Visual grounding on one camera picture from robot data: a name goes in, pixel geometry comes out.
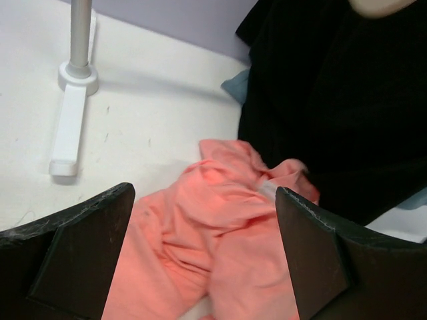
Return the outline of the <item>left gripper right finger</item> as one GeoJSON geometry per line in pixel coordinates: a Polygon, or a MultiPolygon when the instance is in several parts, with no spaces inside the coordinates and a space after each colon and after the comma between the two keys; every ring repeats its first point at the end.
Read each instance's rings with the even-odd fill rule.
{"type": "Polygon", "coordinates": [[[367,229],[288,188],[276,191],[300,319],[425,319],[426,246],[367,229]]]}

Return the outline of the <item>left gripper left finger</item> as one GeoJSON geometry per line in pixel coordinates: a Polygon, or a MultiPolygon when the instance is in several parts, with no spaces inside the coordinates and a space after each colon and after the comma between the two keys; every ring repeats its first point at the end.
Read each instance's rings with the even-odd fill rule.
{"type": "Polygon", "coordinates": [[[120,183],[1,232],[2,319],[100,319],[135,199],[120,183]]]}

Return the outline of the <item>salmon pink t shirt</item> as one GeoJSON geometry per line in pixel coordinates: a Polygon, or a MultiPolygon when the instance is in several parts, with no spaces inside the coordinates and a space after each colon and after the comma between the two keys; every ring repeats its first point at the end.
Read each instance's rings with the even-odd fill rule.
{"type": "Polygon", "coordinates": [[[205,139],[201,160],[134,206],[104,319],[177,319],[202,297],[212,319],[297,319],[276,189],[312,203],[306,166],[266,167],[243,141],[205,139]]]}

